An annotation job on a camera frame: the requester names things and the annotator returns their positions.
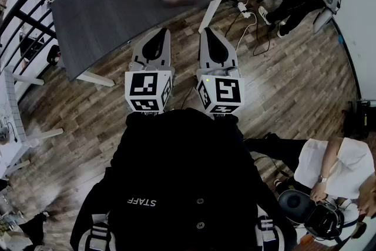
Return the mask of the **white tiled table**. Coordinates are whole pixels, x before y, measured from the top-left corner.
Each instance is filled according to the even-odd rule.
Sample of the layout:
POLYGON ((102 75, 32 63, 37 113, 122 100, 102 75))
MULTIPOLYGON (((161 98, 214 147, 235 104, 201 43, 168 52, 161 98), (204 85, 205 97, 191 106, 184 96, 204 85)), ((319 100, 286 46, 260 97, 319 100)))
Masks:
POLYGON ((0 73, 0 178, 20 169, 30 161, 18 163, 30 148, 47 138, 64 133, 62 128, 28 136, 22 123, 18 108, 15 82, 43 85, 44 81, 13 73, 13 67, 7 66, 0 73))

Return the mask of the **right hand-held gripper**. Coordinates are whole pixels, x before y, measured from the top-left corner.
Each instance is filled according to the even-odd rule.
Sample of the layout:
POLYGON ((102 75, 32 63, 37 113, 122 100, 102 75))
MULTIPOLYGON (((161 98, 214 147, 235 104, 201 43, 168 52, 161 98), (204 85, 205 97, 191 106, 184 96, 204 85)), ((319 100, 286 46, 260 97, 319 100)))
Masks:
MULTIPOLYGON (((209 27, 200 34, 200 66, 237 66, 231 43, 209 27)), ((203 68, 196 72, 197 93, 206 114, 233 114, 244 105, 244 79, 239 68, 203 68)))

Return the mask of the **black bag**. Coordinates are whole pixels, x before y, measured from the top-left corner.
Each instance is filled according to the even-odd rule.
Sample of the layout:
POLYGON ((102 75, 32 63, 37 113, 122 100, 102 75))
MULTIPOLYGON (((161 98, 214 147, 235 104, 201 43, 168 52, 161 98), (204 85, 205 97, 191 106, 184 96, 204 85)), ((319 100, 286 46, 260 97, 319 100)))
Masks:
POLYGON ((342 110, 344 117, 341 133, 346 138, 363 140, 370 132, 376 132, 376 103, 358 100, 349 101, 348 108, 342 110))

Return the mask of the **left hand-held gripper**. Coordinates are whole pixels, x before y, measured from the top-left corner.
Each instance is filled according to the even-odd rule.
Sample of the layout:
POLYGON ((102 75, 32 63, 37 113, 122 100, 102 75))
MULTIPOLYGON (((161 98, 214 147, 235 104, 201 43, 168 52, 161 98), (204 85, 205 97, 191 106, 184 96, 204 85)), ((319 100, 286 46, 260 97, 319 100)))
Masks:
POLYGON ((133 50, 130 71, 125 73, 125 99, 134 112, 162 113, 173 87, 170 65, 171 37, 167 28, 147 34, 133 50))

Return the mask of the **white table leg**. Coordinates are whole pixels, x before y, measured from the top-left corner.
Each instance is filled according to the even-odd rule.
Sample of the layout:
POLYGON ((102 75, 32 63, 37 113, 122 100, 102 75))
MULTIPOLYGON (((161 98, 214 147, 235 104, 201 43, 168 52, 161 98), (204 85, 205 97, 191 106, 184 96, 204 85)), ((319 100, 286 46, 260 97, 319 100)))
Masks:
POLYGON ((115 85, 115 82, 113 80, 97 75, 88 70, 80 74, 77 77, 77 80, 86 81, 86 82, 90 82, 90 83, 94 83, 94 84, 102 85, 102 86, 107 86, 107 87, 113 87, 115 85))
POLYGON ((199 33, 202 33, 202 31, 209 26, 209 24, 210 24, 210 22, 211 22, 211 20, 214 16, 214 14, 216 13, 221 1, 222 0, 212 0, 209 3, 209 5, 206 9, 206 13, 205 13, 205 15, 202 19, 202 22, 199 26, 199 30, 198 30, 199 33))

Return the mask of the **person's left forearm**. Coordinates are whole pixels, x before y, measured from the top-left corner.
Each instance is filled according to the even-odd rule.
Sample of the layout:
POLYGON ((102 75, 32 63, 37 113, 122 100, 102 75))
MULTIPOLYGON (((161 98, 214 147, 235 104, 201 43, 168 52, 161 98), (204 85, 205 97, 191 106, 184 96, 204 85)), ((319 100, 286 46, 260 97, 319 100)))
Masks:
POLYGON ((132 112, 126 118, 126 131, 145 133, 157 112, 132 112))

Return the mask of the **person's black jacket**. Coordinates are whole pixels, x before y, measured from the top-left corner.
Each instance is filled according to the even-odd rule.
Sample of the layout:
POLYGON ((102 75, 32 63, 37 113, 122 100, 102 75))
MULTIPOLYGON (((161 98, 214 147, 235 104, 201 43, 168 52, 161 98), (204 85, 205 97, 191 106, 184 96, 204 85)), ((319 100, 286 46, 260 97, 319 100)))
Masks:
POLYGON ((297 234, 237 132, 195 109, 125 130, 76 218, 73 251, 293 251, 297 234))

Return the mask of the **white power strip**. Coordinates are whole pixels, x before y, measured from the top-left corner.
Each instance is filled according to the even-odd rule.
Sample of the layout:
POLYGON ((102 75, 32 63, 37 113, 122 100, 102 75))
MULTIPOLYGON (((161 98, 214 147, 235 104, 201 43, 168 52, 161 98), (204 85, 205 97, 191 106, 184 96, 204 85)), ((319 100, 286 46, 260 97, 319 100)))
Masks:
POLYGON ((244 18, 249 19, 251 16, 257 18, 254 11, 252 9, 248 9, 243 2, 238 2, 237 7, 244 18))

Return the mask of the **person's right forearm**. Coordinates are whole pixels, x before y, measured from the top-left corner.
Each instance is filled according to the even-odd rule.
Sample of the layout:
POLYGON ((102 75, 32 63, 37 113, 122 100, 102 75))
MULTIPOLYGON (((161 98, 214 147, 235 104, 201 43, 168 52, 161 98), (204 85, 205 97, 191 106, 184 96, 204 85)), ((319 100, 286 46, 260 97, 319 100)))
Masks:
POLYGON ((216 128, 221 133, 237 132, 238 131, 238 117, 232 114, 214 114, 214 122, 216 128))

